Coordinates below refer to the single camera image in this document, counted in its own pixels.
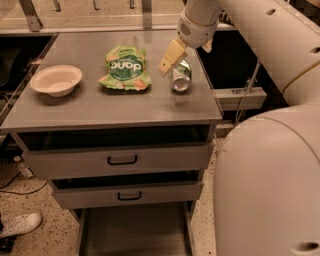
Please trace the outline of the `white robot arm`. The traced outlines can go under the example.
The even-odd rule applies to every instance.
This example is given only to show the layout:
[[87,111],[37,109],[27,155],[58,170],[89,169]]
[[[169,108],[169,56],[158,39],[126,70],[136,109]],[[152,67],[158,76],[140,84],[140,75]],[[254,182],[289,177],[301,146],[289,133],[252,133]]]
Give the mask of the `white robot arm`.
[[217,256],[320,254],[320,30],[285,0],[187,0],[159,64],[203,46],[227,13],[287,102],[237,125],[214,173]]

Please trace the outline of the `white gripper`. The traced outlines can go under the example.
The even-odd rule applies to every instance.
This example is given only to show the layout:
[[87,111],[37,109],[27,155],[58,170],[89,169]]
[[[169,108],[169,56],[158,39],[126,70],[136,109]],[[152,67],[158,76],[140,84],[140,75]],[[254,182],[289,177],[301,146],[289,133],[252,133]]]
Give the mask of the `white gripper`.
[[179,38],[169,43],[158,66],[162,76],[166,76],[173,67],[187,57],[187,46],[193,49],[202,47],[205,52],[211,52],[213,42],[211,38],[217,29],[219,15],[219,11],[181,13],[177,25]]

